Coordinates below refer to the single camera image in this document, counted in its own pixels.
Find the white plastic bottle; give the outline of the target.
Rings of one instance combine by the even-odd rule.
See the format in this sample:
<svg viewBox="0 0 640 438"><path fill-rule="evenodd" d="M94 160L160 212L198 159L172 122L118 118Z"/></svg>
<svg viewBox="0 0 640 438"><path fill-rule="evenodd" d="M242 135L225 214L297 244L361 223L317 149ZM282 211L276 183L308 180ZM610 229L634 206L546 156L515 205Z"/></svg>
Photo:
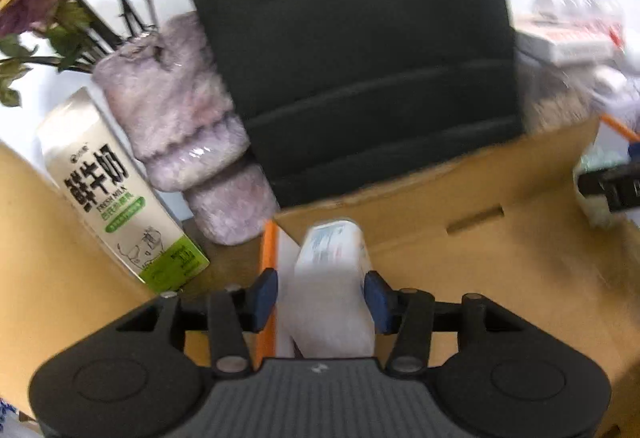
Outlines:
<svg viewBox="0 0 640 438"><path fill-rule="evenodd" d="M370 270L358 224L337 219L308 230L288 290L288 326L305 358L374 354L375 328L363 296Z"/></svg>

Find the red cardboard box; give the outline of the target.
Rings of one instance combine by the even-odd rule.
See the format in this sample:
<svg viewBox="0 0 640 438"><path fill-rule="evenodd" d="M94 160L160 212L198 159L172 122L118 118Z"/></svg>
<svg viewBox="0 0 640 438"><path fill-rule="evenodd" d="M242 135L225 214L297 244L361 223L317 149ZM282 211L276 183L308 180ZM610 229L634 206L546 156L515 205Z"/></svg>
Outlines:
<svg viewBox="0 0 640 438"><path fill-rule="evenodd" d="M613 395L599 432L639 432L639 236L597 229L573 172L585 153L626 158L638 135L612 117L524 137L269 221L262 268L285 272L306 231L347 218L393 286L445 302L477 292L596 360Z"/></svg>

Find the water bottle pack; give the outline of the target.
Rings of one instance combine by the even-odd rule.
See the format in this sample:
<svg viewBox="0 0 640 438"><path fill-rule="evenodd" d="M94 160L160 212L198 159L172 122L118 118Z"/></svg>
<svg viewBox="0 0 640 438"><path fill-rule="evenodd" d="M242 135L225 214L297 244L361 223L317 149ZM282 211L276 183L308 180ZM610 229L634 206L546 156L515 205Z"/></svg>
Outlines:
<svg viewBox="0 0 640 438"><path fill-rule="evenodd" d="M532 0L532 14L515 21L518 51L557 66L611 60L624 49L615 0Z"/></svg>

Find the yellow thermos jug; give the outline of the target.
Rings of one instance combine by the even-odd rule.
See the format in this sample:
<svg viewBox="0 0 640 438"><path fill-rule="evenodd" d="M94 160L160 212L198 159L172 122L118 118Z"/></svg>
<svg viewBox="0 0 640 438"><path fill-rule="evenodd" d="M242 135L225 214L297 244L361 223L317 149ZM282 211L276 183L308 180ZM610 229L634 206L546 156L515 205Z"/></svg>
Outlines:
<svg viewBox="0 0 640 438"><path fill-rule="evenodd" d="M29 413L43 362L152 298L31 164L1 149L1 397Z"/></svg>

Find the fresh milk carton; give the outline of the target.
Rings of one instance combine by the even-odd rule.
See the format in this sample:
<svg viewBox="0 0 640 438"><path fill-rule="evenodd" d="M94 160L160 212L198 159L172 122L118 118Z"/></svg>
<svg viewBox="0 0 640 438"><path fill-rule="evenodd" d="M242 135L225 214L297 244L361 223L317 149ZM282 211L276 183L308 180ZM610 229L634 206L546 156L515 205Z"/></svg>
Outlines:
<svg viewBox="0 0 640 438"><path fill-rule="evenodd" d="M178 291L209 259L127 154L88 90L49 112L40 146L51 178L103 246L155 293Z"/></svg>

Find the purple textured vase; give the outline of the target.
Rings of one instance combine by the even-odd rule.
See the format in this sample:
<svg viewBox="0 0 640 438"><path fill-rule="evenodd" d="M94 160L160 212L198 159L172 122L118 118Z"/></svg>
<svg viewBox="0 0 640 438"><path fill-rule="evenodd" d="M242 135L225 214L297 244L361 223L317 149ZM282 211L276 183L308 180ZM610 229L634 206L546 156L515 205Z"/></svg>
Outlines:
<svg viewBox="0 0 640 438"><path fill-rule="evenodd" d="M179 193L203 236L238 245L279 209L194 12L126 42L92 72L151 186Z"/></svg>

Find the black paper bag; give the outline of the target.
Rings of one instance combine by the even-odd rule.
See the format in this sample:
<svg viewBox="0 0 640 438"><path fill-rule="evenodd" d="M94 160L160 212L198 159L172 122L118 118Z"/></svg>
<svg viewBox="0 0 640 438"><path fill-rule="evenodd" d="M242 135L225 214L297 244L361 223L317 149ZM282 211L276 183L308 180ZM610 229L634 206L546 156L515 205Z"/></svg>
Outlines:
<svg viewBox="0 0 640 438"><path fill-rule="evenodd" d="M506 0L193 0L279 204L521 135Z"/></svg>

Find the dried flower bouquet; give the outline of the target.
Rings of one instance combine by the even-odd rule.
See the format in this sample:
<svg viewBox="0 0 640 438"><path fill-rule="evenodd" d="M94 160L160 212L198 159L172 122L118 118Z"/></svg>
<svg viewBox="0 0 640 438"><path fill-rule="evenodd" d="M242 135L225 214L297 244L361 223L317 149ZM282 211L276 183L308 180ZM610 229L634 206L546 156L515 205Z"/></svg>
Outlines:
<svg viewBox="0 0 640 438"><path fill-rule="evenodd" d="M126 36L101 19L86 0L1 0L1 104L18 108L14 83L33 66L90 74L129 39L157 28L153 0L145 0L146 22L130 0L116 0Z"/></svg>

